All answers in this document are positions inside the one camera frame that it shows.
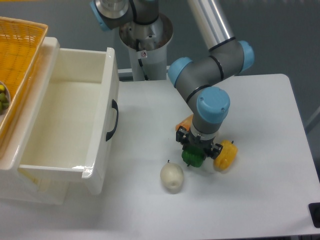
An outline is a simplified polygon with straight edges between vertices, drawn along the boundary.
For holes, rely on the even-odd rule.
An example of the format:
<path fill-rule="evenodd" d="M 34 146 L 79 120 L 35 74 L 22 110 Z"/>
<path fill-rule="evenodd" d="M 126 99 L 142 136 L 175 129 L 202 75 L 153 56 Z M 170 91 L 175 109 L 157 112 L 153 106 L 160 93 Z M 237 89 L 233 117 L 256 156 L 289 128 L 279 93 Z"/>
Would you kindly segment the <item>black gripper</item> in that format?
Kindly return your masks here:
<path fill-rule="evenodd" d="M 188 144 L 202 149 L 205 155 L 215 160 L 222 152 L 223 145 L 214 143 L 218 132 L 203 133 L 191 124 L 189 132 L 185 127 L 180 125 L 175 133 L 176 141 L 182 145 L 184 150 Z"/>

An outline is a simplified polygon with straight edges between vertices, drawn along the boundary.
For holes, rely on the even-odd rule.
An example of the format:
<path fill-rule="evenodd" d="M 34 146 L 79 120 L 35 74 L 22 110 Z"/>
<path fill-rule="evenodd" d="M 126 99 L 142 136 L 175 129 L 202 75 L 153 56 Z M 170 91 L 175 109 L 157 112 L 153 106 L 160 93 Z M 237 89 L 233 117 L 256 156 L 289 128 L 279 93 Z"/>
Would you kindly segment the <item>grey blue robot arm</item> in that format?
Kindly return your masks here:
<path fill-rule="evenodd" d="M 173 37 L 171 21 L 159 11 L 157 0 L 93 0 L 92 12 L 102 30 L 118 29 L 129 51 L 135 81 L 169 77 L 193 113 L 190 127 L 179 125 L 176 141 L 182 158 L 217 158 L 223 145 L 214 142 L 226 118 L 230 98 L 217 83 L 250 68 L 255 60 L 252 47 L 238 41 L 217 0 L 190 0 L 188 5 L 209 55 L 194 62 L 182 57 L 167 66 L 167 45 Z"/>

